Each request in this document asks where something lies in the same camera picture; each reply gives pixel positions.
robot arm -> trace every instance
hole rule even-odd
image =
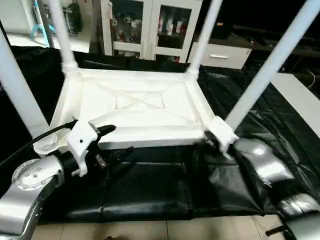
[[[68,135],[68,149],[73,155],[65,162],[66,154],[32,159],[21,164],[13,173],[12,184],[0,199],[0,240],[31,239],[42,206],[47,197],[61,186],[68,177],[87,174],[86,155],[90,151],[99,164],[101,161],[98,142],[116,127],[95,128],[87,122],[78,121]]]
[[[246,138],[237,140],[232,148],[237,159],[253,168],[263,182],[284,224],[266,234],[287,232],[289,239],[319,240],[320,205],[297,183],[272,149],[258,139]]]

white bracket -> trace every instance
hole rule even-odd
[[[219,150],[224,155],[226,155],[229,145],[239,139],[234,130],[219,116],[215,116],[207,128],[218,140]]]
[[[86,175],[88,172],[85,157],[88,153],[89,145],[97,139],[97,132],[90,123],[86,121],[78,121],[67,137],[67,148],[79,166],[80,177]]]

white table top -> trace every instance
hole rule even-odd
[[[292,74],[277,73],[271,83],[320,138],[320,100]]]

white cabinet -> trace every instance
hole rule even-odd
[[[102,0],[106,55],[185,63],[201,0]]]
[[[196,53],[198,43],[194,42],[188,58],[191,63]],[[241,69],[251,53],[250,48],[207,44],[201,59],[201,64],[210,67]]]

drawer handle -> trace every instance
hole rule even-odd
[[[212,58],[212,59],[228,59],[227,56],[220,56],[220,55],[214,55],[214,54],[210,54],[210,58]]]

